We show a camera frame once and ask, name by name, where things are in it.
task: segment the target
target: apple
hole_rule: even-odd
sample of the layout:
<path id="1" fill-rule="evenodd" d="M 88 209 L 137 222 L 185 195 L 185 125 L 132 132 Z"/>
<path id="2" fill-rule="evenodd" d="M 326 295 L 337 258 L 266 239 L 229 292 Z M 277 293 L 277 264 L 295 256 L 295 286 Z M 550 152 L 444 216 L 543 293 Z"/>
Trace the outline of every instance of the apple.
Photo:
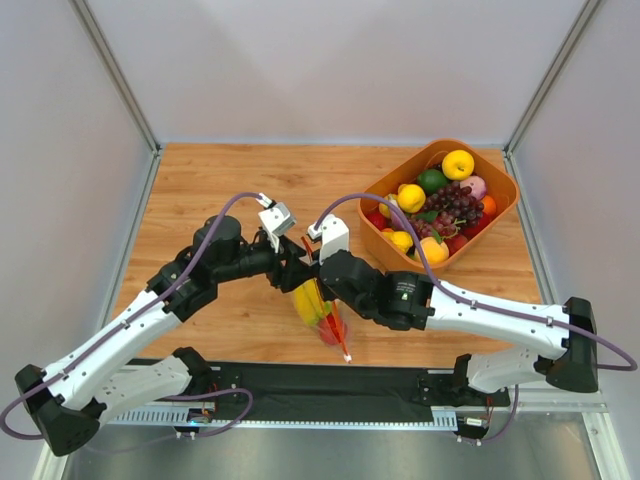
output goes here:
<path id="1" fill-rule="evenodd" d="M 469 242 L 469 239 L 464 235 L 462 235 L 461 233 L 459 233 L 455 237 L 445 238 L 444 242 L 449 247 L 449 253 L 453 255 L 462 247 L 464 247 Z"/>
<path id="2" fill-rule="evenodd" d="M 387 228 L 387 219 L 382 213 L 371 212 L 365 216 L 367 217 L 367 220 L 369 220 L 378 230 L 384 230 Z"/>
<path id="3" fill-rule="evenodd" d="M 460 182 L 460 188 L 464 187 L 471 188 L 471 196 L 476 200 L 481 200 L 487 194 L 486 182 L 477 175 L 472 175 L 469 178 L 462 180 Z"/>
<path id="4" fill-rule="evenodd" d="M 475 161 L 466 150 L 454 150 L 449 152 L 442 160 L 442 173 L 449 180 L 462 181 L 473 173 Z"/>
<path id="5" fill-rule="evenodd" d="M 462 233 L 464 234 L 465 237 L 471 239 L 475 237 L 477 234 L 479 234 L 484 229 L 484 227 L 486 227 L 490 223 L 491 223 L 491 217 L 489 217 L 489 215 L 483 215 L 478 219 L 478 224 L 475 227 L 467 227 L 464 230 L 462 230 Z"/>

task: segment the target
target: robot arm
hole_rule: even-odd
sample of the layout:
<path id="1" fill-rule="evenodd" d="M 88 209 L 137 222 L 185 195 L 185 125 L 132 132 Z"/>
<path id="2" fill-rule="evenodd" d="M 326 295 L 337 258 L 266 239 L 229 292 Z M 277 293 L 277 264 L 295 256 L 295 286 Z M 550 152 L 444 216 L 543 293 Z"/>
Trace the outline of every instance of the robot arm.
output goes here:
<path id="1" fill-rule="evenodd" d="M 595 346 L 583 337 L 556 327 L 545 327 L 527 320 L 495 314 L 473 306 L 462 306 L 444 295 L 427 275 L 415 272 L 383 274 L 349 252 L 349 229 L 339 218 L 329 215 L 312 240 L 322 240 L 311 264 L 307 253 L 285 235 L 295 218 L 283 204 L 259 202 L 262 228 L 253 241 L 242 238 L 240 223 L 225 216 L 204 248 L 204 254 L 188 278 L 135 322 L 132 312 L 166 292 L 185 271 L 205 239 L 207 220 L 193 237 L 193 244 L 178 253 L 149 280 L 131 305 L 92 339 L 44 369 L 33 365 L 16 375 L 20 392 L 28 392 L 43 382 L 67 372 L 74 358 L 86 352 L 98 339 L 119 325 L 112 337 L 102 343 L 76 368 L 26 401 L 27 410 L 56 455 L 80 448 L 98 429 L 131 408 L 170 395 L 205 393 L 213 384 L 207 362 L 191 348 L 176 350 L 163 361 L 135 373 L 114 374 L 137 352 L 156 338 L 180 326 L 195 312 L 217 298 L 218 284 L 265 274 L 271 286 L 291 292 L 316 278 L 325 300 L 339 298 L 358 315 L 373 319 L 394 330 L 425 328 L 459 330 L 501 339 L 517 347 L 492 355 L 464 355 L 458 358 L 450 389 L 471 389 L 492 393 L 517 383 L 545 378 L 558 388 L 596 391 Z M 542 316 L 593 329 L 590 305 L 571 299 L 564 306 L 530 305 L 510 302 L 447 284 L 461 295 L 516 311 L 536 310 Z"/>
<path id="2" fill-rule="evenodd" d="M 593 311 L 587 300 L 573 297 L 564 305 L 527 304 L 471 292 L 441 281 L 446 290 L 471 300 L 471 305 L 462 304 L 437 288 L 428 275 L 382 274 L 354 257 L 345 247 L 344 238 L 340 238 L 345 236 L 344 224 L 336 224 L 331 217 L 323 221 L 320 230 L 309 228 L 312 239 L 323 240 L 318 278 L 325 298 L 340 298 L 361 317 L 393 330 L 457 330 L 516 345 L 494 354 L 459 357 L 452 388 L 493 393 L 509 385 L 545 380 L 568 391 L 598 390 L 595 342 L 552 326 L 552 321 L 556 321 L 595 333 Z M 547 324 L 475 308 L 475 303 L 534 313 L 546 319 Z"/>

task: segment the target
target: metal plate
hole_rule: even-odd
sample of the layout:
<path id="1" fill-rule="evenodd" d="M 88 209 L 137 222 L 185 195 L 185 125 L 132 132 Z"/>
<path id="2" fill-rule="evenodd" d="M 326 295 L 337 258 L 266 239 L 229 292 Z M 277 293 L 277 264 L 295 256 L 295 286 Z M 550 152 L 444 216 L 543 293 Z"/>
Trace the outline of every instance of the metal plate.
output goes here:
<path id="1" fill-rule="evenodd" d="M 147 405 L 130 410 L 114 418 L 110 425 L 165 426 L 165 427 L 220 427 L 226 420 L 214 420 L 207 424 L 189 421 L 189 406 Z M 435 430 L 455 431 L 458 428 L 454 411 L 434 411 L 432 422 L 309 422 L 245 420 L 238 427 L 273 427 L 303 429 L 343 430 Z"/>

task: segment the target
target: yellow fruit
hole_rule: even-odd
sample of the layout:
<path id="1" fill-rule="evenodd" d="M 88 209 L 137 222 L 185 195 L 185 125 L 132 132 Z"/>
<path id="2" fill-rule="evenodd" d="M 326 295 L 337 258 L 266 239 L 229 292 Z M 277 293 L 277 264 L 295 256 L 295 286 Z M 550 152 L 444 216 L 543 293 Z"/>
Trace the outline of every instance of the yellow fruit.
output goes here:
<path id="1" fill-rule="evenodd" d="M 396 207 L 398 206 L 398 196 L 395 193 L 390 193 L 386 197 L 386 200 L 393 203 Z M 383 214 L 387 218 L 391 218 L 391 212 L 389 211 L 389 207 L 387 207 L 384 203 L 378 204 L 378 211 Z"/>
<path id="2" fill-rule="evenodd" d="M 438 243 L 433 237 L 423 238 L 420 241 L 420 248 L 422 248 L 424 256 L 427 257 L 427 262 L 429 262 L 430 266 L 442 263 L 449 258 L 449 247 L 447 247 L 447 244 L 444 242 Z M 414 255 L 414 259 L 418 262 L 420 261 L 417 252 Z"/>
<path id="3" fill-rule="evenodd" d="M 465 150 L 449 152 L 442 161 L 442 173 L 449 180 L 464 180 L 471 176 L 474 168 L 473 156 Z"/>
<path id="4" fill-rule="evenodd" d="M 406 185 L 398 193 L 398 206 L 407 213 L 420 211 L 426 200 L 427 196 L 419 185 Z"/>
<path id="5" fill-rule="evenodd" d="M 389 238 L 402 253 L 407 253 L 413 245 L 413 239 L 407 232 L 393 232 Z"/>
<path id="6" fill-rule="evenodd" d="M 318 324 L 331 311 L 329 302 L 321 303 L 314 285 L 315 280 L 307 280 L 293 291 L 293 306 L 302 321 L 310 327 Z"/>

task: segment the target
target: wooden surface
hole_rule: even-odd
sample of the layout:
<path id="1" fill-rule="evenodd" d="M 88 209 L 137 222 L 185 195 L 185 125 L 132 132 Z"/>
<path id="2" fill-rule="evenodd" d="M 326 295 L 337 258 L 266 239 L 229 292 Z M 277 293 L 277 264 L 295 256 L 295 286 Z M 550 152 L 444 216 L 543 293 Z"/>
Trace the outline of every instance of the wooden surface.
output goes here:
<path id="1" fill-rule="evenodd" d="M 193 232 L 241 191 L 264 192 L 283 201 L 298 224 L 299 239 L 334 199 L 362 191 L 418 149 L 171 144 L 167 147 L 120 292 L 122 311 L 146 281 L 183 247 Z M 480 150 L 504 168 L 499 150 Z M 242 200 L 230 212 L 252 238 L 258 205 Z M 352 231 L 351 250 L 379 264 L 359 241 L 355 201 L 336 211 Z M 514 211 L 442 278 L 461 287 L 504 298 L 539 301 L 524 236 Z M 489 353 L 507 344 L 458 332 L 393 332 L 351 313 L 350 351 L 355 364 L 452 366 L 464 353 Z M 141 356 L 163 358 L 192 346 L 209 360 L 343 363 L 306 327 L 291 298 L 272 289 L 263 276 L 223 284 L 219 298 L 180 328 L 158 339 Z"/>

